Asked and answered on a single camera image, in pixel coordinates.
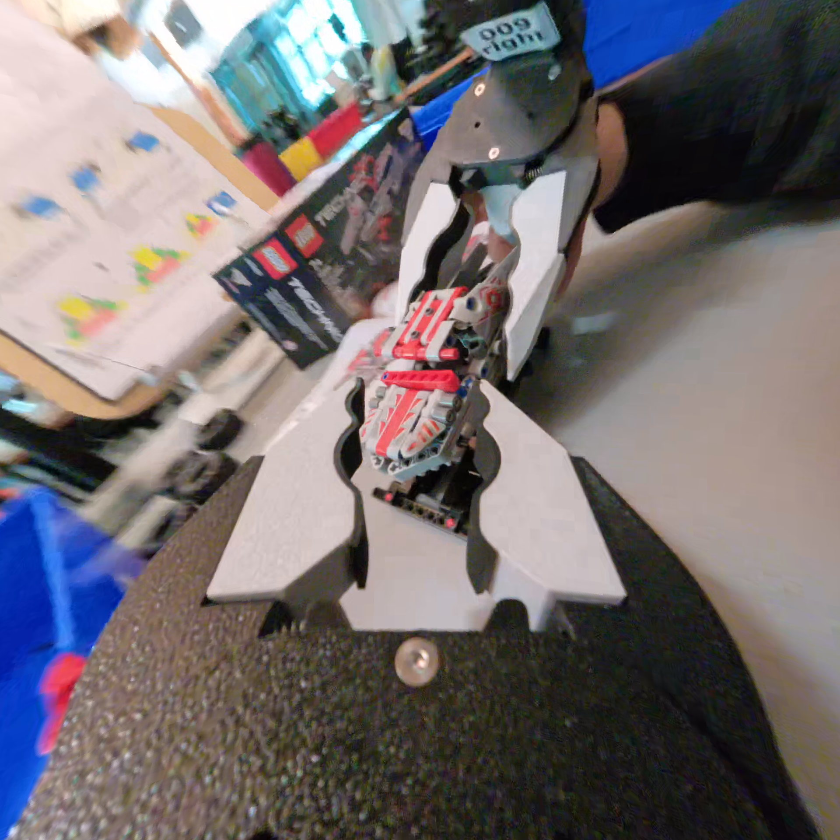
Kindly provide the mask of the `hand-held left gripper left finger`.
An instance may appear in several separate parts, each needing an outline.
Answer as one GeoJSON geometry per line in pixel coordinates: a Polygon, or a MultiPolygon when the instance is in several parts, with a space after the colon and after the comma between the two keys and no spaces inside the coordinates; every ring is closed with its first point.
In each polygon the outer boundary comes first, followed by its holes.
{"type": "Polygon", "coordinates": [[[369,542],[352,481],[362,462],[363,418],[358,378],[269,446],[206,590],[210,602],[311,607],[365,588],[369,542]]]}

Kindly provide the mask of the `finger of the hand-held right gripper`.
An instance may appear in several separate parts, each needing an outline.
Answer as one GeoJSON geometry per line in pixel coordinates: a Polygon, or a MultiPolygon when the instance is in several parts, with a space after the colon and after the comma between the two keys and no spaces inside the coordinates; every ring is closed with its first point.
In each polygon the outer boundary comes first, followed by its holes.
{"type": "Polygon", "coordinates": [[[513,382],[529,357],[564,267],[560,245],[566,171],[537,178],[511,206],[518,258],[507,281],[503,326],[506,378],[513,382]]]}
{"type": "Polygon", "coordinates": [[[453,282],[467,234],[467,207],[449,184],[429,183],[403,237],[395,322],[403,320],[416,294],[446,288],[453,282]]]}

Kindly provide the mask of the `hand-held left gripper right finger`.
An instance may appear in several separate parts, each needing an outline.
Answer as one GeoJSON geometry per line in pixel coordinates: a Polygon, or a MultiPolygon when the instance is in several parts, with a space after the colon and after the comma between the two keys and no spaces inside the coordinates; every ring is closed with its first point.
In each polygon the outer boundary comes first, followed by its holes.
{"type": "Polygon", "coordinates": [[[568,451],[488,381],[476,384],[466,570],[495,605],[519,602],[532,632],[560,603],[617,606],[627,591],[568,451]]]}

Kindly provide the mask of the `grey red toy truck model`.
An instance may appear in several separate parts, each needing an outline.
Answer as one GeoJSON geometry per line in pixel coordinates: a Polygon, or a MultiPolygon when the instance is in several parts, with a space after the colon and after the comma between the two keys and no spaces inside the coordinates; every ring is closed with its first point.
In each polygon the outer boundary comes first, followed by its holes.
{"type": "Polygon", "coordinates": [[[512,257],[482,268],[476,283],[414,293],[395,327],[369,347],[374,379],[360,427],[363,455],[388,486],[373,496],[466,539],[480,483],[476,395],[507,377],[505,320],[512,257]]]}

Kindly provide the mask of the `person's right forearm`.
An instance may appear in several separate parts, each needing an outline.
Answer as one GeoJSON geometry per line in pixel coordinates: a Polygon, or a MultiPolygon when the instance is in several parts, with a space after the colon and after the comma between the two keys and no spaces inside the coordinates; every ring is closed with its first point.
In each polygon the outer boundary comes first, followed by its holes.
{"type": "Polygon", "coordinates": [[[839,3],[742,2],[690,48],[601,96],[628,160],[608,233],[691,203],[839,196],[839,3]]]}

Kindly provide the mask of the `white desk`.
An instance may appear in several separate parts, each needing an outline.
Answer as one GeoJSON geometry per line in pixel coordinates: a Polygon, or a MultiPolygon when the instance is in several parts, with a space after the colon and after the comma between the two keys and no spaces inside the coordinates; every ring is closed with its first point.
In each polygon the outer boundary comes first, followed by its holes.
{"type": "Polygon", "coordinates": [[[593,222],[521,407],[678,554],[838,838],[838,201],[593,222]]]}

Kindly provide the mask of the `black toy set box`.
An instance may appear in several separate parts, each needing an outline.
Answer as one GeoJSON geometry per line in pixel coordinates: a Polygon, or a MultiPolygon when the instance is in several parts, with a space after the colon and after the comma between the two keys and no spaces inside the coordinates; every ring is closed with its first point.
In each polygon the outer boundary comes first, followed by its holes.
{"type": "Polygon", "coordinates": [[[408,108],[373,123],[281,199],[268,225],[213,274],[299,370],[336,351],[396,282],[424,156],[408,108]]]}

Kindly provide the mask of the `black toy tire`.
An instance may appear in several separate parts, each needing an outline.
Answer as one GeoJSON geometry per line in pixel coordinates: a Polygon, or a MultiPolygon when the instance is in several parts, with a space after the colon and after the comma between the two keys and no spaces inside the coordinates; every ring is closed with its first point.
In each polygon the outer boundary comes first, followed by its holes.
{"type": "Polygon", "coordinates": [[[176,501],[201,506],[239,467],[236,458],[222,451],[187,451],[165,471],[160,493],[176,501]]]}
{"type": "Polygon", "coordinates": [[[195,447],[206,452],[225,451],[241,435],[245,426],[245,420],[235,410],[219,409],[197,431],[195,447]]]}

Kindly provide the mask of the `building instruction booklet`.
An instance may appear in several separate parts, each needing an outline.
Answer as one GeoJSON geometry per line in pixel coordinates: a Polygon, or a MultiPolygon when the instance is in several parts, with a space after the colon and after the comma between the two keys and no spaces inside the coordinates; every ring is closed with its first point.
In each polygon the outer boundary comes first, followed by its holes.
{"type": "Polygon", "coordinates": [[[388,318],[359,321],[345,334],[334,353],[301,371],[300,375],[311,386],[299,399],[292,399],[290,415],[281,422],[273,438],[260,453],[267,454],[276,443],[300,425],[328,396],[343,387],[346,382],[362,379],[368,385],[379,379],[390,362],[374,357],[374,344],[384,333],[389,333],[392,326],[388,318]]]}

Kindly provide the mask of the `red storage bin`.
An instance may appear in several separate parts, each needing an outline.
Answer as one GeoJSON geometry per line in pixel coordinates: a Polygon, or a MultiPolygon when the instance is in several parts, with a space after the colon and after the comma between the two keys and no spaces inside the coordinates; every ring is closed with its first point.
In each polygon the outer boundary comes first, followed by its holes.
{"type": "Polygon", "coordinates": [[[361,106],[358,101],[352,100],[311,129],[308,139],[321,160],[327,161],[363,128],[361,106]]]}

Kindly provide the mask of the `blue plastic bin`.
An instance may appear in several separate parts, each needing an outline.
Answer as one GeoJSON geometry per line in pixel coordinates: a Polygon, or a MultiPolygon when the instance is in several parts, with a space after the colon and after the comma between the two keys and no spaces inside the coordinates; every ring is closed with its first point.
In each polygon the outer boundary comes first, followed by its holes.
{"type": "Polygon", "coordinates": [[[425,2],[444,35],[469,47],[481,70],[415,111],[426,151],[457,100],[489,81],[488,69],[515,70],[514,59],[547,60],[563,77],[582,71],[602,89],[690,45],[736,2],[425,2]]]}
{"type": "Polygon", "coordinates": [[[1,837],[22,815],[49,755],[39,683],[53,657],[91,656],[147,560],[46,488],[2,505],[1,837]]]}

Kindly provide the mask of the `yellow storage bin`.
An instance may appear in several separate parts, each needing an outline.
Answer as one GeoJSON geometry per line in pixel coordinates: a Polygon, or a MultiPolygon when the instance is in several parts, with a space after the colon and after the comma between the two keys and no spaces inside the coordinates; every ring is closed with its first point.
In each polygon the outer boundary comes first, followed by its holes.
{"type": "Polygon", "coordinates": [[[278,156],[296,183],[304,181],[324,164],[319,150],[308,135],[291,143],[278,156]]]}

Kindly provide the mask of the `maroon storage bin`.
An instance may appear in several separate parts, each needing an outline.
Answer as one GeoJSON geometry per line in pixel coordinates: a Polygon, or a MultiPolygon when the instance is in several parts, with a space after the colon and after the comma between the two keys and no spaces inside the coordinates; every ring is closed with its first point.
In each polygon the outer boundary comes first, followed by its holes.
{"type": "Polygon", "coordinates": [[[244,166],[278,197],[286,195],[298,183],[275,146],[260,136],[242,143],[237,154],[244,166]]]}

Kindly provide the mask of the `red plastic piece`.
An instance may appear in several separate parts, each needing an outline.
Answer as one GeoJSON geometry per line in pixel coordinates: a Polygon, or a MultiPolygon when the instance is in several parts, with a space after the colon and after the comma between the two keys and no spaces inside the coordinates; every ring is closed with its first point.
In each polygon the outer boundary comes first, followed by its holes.
{"type": "Polygon", "coordinates": [[[38,755],[46,756],[55,747],[73,690],[87,661],[87,657],[76,653],[61,653],[53,657],[45,668],[38,687],[45,712],[45,721],[36,743],[38,755]]]}

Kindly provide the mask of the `white poster board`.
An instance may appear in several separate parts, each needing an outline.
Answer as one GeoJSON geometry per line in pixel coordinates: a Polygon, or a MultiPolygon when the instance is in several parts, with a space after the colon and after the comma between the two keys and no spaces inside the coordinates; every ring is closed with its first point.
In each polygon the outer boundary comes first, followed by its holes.
{"type": "Polygon", "coordinates": [[[213,273],[269,215],[21,2],[1,35],[2,337],[116,403],[227,315],[213,273]]]}

